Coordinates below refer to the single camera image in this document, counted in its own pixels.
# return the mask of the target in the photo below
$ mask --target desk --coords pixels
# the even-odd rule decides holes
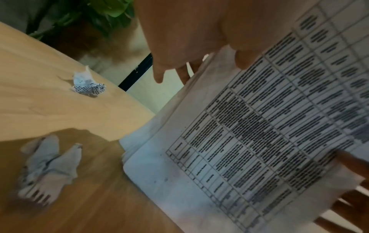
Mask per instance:
[[[117,139],[153,114],[96,73],[106,84],[103,94],[73,92],[81,64],[6,25],[0,32],[0,232],[181,232],[122,171]],[[59,137],[62,152],[76,142],[83,152],[78,178],[40,208],[12,190],[25,162],[19,148],[49,133]]]

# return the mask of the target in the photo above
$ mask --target table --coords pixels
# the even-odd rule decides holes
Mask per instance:
[[[122,171],[117,139],[153,114],[93,73],[106,91],[97,98],[71,90],[85,68],[60,52],[0,24],[0,229],[2,233],[181,232]],[[63,152],[83,144],[78,178],[46,208],[17,200],[25,162],[19,148],[56,134]]]

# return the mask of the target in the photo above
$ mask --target green plant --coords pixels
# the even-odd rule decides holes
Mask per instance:
[[[35,17],[29,17],[26,33],[38,40],[55,36],[77,20],[85,19],[105,37],[117,27],[127,27],[134,18],[133,0],[48,0]],[[41,21],[52,7],[60,8],[52,28],[38,32]]]

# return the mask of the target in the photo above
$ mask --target floor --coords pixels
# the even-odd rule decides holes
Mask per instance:
[[[25,32],[28,15],[33,15],[45,0],[0,0],[0,21],[20,31]],[[48,28],[52,24],[50,19],[42,21],[40,28]],[[107,80],[119,85],[150,53],[144,34],[137,20],[129,28],[116,33],[109,42],[102,46],[102,50],[111,51],[109,56],[96,56],[96,51],[86,54],[79,62],[89,65]],[[182,88],[175,71],[165,74],[165,81],[156,84],[153,80],[152,69],[129,90],[128,93],[141,104],[157,113]]]

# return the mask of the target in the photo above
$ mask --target sheet of paper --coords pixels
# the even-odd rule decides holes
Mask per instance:
[[[368,160],[368,14],[324,0],[246,71],[213,55],[126,174],[186,233],[309,232],[361,180],[329,151]]]

